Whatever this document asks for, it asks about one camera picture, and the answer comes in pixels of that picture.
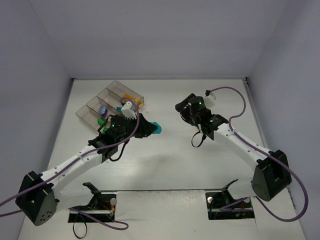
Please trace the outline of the green curved lego brick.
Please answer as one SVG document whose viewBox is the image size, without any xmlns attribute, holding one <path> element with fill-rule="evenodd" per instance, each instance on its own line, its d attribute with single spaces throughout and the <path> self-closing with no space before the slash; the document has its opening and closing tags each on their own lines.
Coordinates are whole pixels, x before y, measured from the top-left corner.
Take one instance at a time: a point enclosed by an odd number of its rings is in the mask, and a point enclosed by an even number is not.
<svg viewBox="0 0 320 240">
<path fill-rule="evenodd" d="M 98 119 L 97 119 L 97 123 L 98 123 L 100 126 L 103 125 L 104 122 L 105 122 L 105 120 L 104 120 L 103 118 L 98 118 Z"/>
</svg>

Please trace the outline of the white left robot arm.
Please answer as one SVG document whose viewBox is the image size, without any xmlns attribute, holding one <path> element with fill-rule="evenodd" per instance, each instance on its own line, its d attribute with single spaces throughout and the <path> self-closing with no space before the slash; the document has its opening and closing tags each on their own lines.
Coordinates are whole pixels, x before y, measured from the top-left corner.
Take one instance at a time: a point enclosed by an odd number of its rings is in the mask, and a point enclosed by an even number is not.
<svg viewBox="0 0 320 240">
<path fill-rule="evenodd" d="M 112 116 L 109 128 L 89 140 L 76 155 L 42 173 L 27 173 L 16 205 L 35 226 L 43 225 L 62 210 L 80 206 L 95 208 L 101 192 L 94 185 L 84 182 L 80 190 L 67 190 L 66 186 L 105 161 L 115 161 L 112 156 L 118 146 L 126 145 L 130 138 L 142 139 L 161 132 L 156 122 L 147 121 L 142 114 L 138 116 L 138 119 Z"/>
</svg>

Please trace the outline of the purple butterfly lego piece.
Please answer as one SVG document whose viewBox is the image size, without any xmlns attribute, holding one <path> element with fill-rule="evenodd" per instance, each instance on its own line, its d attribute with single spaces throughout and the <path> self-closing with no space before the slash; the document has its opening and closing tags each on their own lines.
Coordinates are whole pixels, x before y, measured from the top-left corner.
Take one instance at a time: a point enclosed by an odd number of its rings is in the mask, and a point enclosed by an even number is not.
<svg viewBox="0 0 320 240">
<path fill-rule="evenodd" d="M 100 116 L 102 116 L 102 117 L 106 117 L 107 116 L 107 114 L 108 114 L 108 109 L 107 109 L 107 107 L 106 106 L 104 106 L 104 105 L 101 105 L 100 107 L 99 107 L 99 109 L 98 109 L 98 114 L 100 115 Z"/>
</svg>

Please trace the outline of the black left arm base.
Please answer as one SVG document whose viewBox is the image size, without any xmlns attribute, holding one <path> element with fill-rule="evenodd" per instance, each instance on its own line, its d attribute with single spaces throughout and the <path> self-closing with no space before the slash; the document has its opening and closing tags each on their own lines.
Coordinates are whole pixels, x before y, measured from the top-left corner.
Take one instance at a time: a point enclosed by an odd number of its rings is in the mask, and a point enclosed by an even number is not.
<svg viewBox="0 0 320 240">
<path fill-rule="evenodd" d="M 92 183 L 83 183 L 85 190 L 89 190 L 92 198 L 87 205 L 76 206 L 87 215 L 103 222 L 111 223 L 115 220 L 117 193 L 98 190 Z"/>
</svg>

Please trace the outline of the teal rounded lego brick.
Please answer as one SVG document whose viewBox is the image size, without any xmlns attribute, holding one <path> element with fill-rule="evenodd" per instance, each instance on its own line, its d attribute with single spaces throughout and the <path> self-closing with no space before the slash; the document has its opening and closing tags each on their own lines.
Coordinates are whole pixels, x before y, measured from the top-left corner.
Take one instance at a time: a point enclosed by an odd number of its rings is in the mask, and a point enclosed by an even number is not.
<svg viewBox="0 0 320 240">
<path fill-rule="evenodd" d="M 162 127 L 157 122 L 152 122 L 152 124 L 156 127 L 153 134 L 160 134 L 162 132 Z"/>
</svg>

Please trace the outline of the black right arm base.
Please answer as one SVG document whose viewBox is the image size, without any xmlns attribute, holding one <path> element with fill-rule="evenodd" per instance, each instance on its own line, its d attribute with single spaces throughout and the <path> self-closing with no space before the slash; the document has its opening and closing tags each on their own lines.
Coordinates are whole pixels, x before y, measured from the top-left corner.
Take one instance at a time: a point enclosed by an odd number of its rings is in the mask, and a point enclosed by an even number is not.
<svg viewBox="0 0 320 240">
<path fill-rule="evenodd" d="M 229 193 L 229 187 L 238 182 L 231 181 L 219 191 L 205 193 L 207 216 L 209 220 L 243 220 L 254 219 L 255 213 L 250 199 L 238 202 Z"/>
</svg>

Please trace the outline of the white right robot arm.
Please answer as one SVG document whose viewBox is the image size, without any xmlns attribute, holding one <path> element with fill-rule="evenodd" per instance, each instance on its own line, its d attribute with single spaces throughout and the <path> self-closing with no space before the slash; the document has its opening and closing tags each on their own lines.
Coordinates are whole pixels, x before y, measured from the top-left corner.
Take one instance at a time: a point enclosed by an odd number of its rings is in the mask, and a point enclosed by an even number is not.
<svg viewBox="0 0 320 240">
<path fill-rule="evenodd" d="M 291 182 L 291 174 L 285 169 L 287 156 L 281 150 L 275 152 L 264 148 L 249 138 L 232 130 L 229 121 L 213 114 L 206 105 L 212 96 L 190 94 L 175 105 L 175 110 L 187 124 L 197 127 L 205 138 L 220 143 L 240 157 L 253 171 L 252 178 L 233 180 L 223 191 L 233 200 L 259 197 L 269 202 Z"/>
</svg>

